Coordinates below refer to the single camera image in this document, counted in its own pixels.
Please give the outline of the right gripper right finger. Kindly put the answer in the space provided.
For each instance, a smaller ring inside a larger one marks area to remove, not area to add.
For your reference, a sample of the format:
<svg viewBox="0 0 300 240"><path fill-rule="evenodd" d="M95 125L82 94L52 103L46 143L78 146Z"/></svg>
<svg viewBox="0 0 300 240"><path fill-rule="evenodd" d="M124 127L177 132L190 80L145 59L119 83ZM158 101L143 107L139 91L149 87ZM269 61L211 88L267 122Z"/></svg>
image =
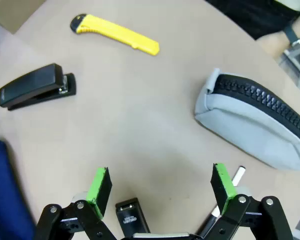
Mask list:
<svg viewBox="0 0 300 240"><path fill-rule="evenodd" d="M292 231L280 200L265 196L260 201L238 193L223 163L215 163L210 180L220 217L202 238L231 240L240 227L249 228L256 240L291 240Z"/></svg>

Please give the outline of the person's left hand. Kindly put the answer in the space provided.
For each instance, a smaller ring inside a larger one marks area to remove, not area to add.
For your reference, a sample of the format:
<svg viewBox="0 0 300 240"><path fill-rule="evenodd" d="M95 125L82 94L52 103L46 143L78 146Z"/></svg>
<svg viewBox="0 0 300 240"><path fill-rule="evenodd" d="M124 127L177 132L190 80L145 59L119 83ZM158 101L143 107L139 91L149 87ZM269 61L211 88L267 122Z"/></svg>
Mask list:
<svg viewBox="0 0 300 240"><path fill-rule="evenodd" d="M274 59L280 57L290 45L290 41L283 31L264 35L255 42Z"/></svg>

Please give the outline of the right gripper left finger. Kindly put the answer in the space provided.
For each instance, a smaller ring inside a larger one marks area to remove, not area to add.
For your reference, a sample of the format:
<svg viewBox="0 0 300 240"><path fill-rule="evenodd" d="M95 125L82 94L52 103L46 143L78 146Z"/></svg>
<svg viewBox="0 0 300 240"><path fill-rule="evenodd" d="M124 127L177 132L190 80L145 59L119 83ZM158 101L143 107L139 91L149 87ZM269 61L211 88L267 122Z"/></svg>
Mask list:
<svg viewBox="0 0 300 240"><path fill-rule="evenodd" d="M36 225L36 240L71 240L84 232L90 240L114 240L115 236L103 222L112 189L108 167L97 169L86 197L67 207L53 203L42 210Z"/></svg>

